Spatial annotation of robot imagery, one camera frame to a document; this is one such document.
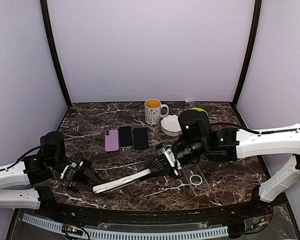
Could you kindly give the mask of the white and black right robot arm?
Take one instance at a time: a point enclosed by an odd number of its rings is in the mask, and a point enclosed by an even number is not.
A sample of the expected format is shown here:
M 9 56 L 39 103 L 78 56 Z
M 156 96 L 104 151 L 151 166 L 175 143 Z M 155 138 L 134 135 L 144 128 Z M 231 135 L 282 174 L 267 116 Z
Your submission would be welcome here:
M 253 156 L 290 154 L 287 163 L 269 180 L 256 186 L 245 213 L 256 217 L 279 194 L 300 181 L 300 122 L 287 127 L 251 130 L 232 123 L 213 130 L 204 111 L 186 110 L 178 118 L 180 138 L 167 148 L 156 147 L 157 157 L 147 165 L 152 174 L 177 179 L 188 163 L 196 164 L 201 156 L 214 162 L 232 162 Z

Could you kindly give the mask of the clear magsafe phone case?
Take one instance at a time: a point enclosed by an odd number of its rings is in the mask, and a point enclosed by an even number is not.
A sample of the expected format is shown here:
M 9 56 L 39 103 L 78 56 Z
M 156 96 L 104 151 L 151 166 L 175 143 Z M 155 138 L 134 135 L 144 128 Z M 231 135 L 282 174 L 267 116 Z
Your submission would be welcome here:
M 196 197 L 206 195 L 212 190 L 198 165 L 187 165 L 182 168 L 182 172 Z

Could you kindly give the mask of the black phone dark case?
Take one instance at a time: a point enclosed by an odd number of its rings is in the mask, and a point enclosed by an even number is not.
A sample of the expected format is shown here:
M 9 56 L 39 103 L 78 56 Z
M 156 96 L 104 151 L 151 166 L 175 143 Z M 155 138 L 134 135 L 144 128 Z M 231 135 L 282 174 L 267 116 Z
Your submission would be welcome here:
M 107 130 L 105 132 L 104 149 L 106 152 L 116 152 L 119 146 L 119 132 L 117 129 Z

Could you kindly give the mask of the black phone white case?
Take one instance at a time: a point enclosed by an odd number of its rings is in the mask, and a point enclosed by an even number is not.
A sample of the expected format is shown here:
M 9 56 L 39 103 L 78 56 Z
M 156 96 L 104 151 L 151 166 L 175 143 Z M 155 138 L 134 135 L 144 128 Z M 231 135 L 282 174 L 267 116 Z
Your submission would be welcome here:
M 151 173 L 151 170 L 148 168 L 148 169 L 142 170 L 140 172 L 137 172 L 135 174 L 132 174 L 132 175 L 129 175 L 126 177 L 122 177 L 122 178 L 114 180 L 114 181 L 96 185 L 92 188 L 92 192 L 95 194 L 99 194 L 99 193 L 111 191 L 113 189 L 122 187 L 126 184 L 132 183 L 144 176 L 149 175 L 150 173 Z

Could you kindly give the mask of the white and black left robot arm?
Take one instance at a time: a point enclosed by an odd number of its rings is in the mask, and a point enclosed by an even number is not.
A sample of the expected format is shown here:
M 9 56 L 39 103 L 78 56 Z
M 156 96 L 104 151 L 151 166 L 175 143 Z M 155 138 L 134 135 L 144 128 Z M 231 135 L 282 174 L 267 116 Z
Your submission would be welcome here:
M 66 156 L 64 135 L 51 131 L 40 138 L 40 145 L 19 157 L 15 163 L 0 167 L 0 209 L 42 210 L 50 218 L 61 213 L 50 187 L 31 187 L 14 190 L 13 187 L 33 186 L 60 173 L 73 192 L 92 192 L 90 182 L 101 184 L 102 180 L 91 168 L 92 163 L 81 160 L 74 163 Z

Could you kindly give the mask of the black phone grey case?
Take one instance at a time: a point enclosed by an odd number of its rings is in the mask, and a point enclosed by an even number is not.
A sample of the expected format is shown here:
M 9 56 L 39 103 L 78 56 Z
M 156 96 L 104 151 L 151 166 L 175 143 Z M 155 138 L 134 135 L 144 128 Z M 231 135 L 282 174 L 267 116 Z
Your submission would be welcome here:
M 146 127 L 137 127 L 132 130 L 133 147 L 135 150 L 145 150 L 149 148 L 148 132 Z

